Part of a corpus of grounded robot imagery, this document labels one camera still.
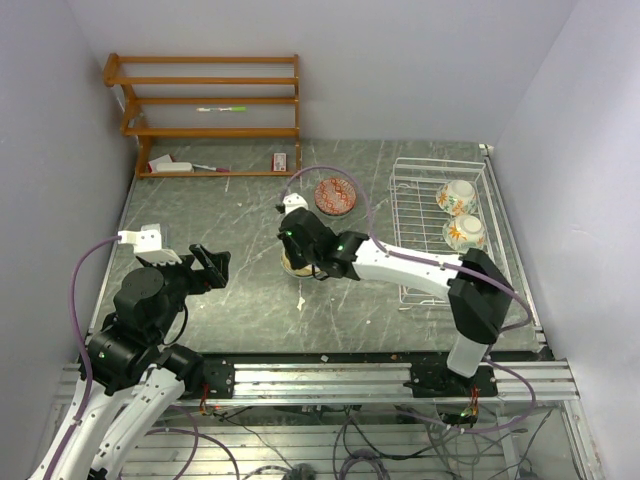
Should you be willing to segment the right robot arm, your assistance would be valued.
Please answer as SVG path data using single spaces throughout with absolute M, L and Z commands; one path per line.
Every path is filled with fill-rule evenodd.
M 450 394 L 465 394 L 504 325 L 512 287 L 490 257 L 471 248 L 463 255 L 433 255 L 378 242 L 353 231 L 334 233 L 303 206 L 285 207 L 278 238 L 290 266 L 309 266 L 320 278 L 382 281 L 425 292 L 448 303 L 457 336 L 440 373 Z

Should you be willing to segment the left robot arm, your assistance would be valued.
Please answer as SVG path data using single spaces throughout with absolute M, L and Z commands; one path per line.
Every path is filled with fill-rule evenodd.
M 203 357 L 166 335 L 190 296 L 223 289 L 231 254 L 192 244 L 186 255 L 137 251 L 115 310 L 80 340 L 71 405 L 34 479 L 114 479 L 129 451 L 174 401 L 203 387 Z

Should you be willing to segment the green white pen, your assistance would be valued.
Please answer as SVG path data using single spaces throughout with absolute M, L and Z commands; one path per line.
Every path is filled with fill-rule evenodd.
M 247 111 L 247 107 L 246 106 L 228 106 L 228 107 L 197 107 L 196 108 L 197 112 L 200 113 L 211 113 L 211 112 L 233 112 L 233 113 L 240 113 L 240 112 L 246 112 Z

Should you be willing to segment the small red white box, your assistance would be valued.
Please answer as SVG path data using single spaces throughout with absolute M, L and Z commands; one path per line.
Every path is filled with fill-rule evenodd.
M 286 172 L 287 154 L 284 152 L 276 152 L 272 155 L 271 170 L 273 172 Z

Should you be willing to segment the pink white pen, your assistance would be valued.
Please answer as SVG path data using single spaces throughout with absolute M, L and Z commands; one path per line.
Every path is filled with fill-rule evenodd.
M 207 165 L 202 165 L 202 164 L 192 164 L 194 170 L 198 169 L 198 170 L 203 170 L 203 171 L 208 171 L 208 172 L 213 172 L 213 173 L 222 173 L 222 174 L 227 174 L 230 173 L 230 170 L 225 169 L 225 168 L 219 168 L 219 167 L 212 167 L 212 166 L 207 166 Z

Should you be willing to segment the wooden shelf rack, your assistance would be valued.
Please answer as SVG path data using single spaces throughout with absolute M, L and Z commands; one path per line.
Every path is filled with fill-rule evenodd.
M 102 79 L 122 91 L 120 132 L 138 143 L 135 175 L 148 170 L 161 140 L 267 140 L 291 147 L 286 172 L 268 155 L 257 175 L 291 176 L 302 168 L 298 54 L 284 56 L 108 55 Z M 246 106 L 246 112 L 200 113 L 197 107 Z

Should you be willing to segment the red patterned bowl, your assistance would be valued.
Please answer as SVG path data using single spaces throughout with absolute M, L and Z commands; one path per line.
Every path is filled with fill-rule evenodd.
M 343 217 L 356 206 L 357 192 L 354 185 L 338 177 L 322 180 L 314 190 L 314 203 L 318 210 L 331 217 Z

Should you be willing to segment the orange flower bowl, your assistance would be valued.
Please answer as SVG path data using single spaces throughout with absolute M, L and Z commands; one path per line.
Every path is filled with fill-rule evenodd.
M 452 217 L 443 227 L 445 243 L 454 251 L 466 253 L 470 248 L 482 250 L 486 243 L 484 223 L 474 215 Z
M 435 199 L 439 208 L 451 216 L 473 215 L 477 211 L 475 187 L 465 180 L 452 180 L 442 185 Z

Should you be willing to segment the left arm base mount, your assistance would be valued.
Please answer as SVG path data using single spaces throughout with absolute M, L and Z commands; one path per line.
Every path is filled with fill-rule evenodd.
M 225 359 L 206 359 L 203 366 L 203 397 L 231 399 L 235 389 L 235 366 Z

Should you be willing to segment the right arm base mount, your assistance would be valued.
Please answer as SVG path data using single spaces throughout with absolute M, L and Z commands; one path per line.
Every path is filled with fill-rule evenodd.
M 496 397 L 498 389 L 494 370 L 489 366 L 480 366 L 470 378 L 454 373 L 447 367 L 448 353 L 413 352 L 402 355 L 402 360 L 409 363 L 410 379 L 404 383 L 413 392 L 414 398 L 453 398 L 468 397 L 473 393 L 479 397 Z

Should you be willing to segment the orange blue patterned bowl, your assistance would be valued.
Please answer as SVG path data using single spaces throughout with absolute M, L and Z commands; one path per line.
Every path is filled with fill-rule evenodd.
M 292 266 L 285 252 L 281 254 L 281 265 L 286 273 L 297 278 L 311 278 L 313 276 L 313 268 L 311 265 L 296 269 Z

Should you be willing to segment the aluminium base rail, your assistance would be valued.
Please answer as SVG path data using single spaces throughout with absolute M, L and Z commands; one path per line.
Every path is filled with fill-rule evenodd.
M 495 368 L 480 389 L 485 403 L 528 402 L 534 393 L 539 402 L 580 398 L 567 362 L 507 362 Z M 469 393 L 435 396 L 418 388 L 410 365 L 369 363 L 334 364 L 237 364 L 225 383 L 226 396 L 215 387 L 207 401 L 219 406 L 423 403 L 466 404 Z

